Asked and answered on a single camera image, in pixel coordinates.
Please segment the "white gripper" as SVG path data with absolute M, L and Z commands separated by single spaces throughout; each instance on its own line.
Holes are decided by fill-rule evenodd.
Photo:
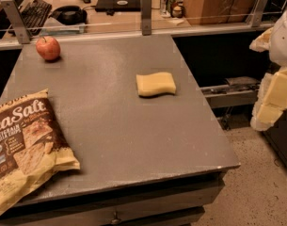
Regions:
M 287 9 L 275 22 L 249 45 L 255 52 L 269 50 L 272 62 L 287 67 Z M 258 100 L 252 110 L 250 126 L 256 131 L 272 127 L 287 109 L 287 68 L 266 73 L 260 84 Z

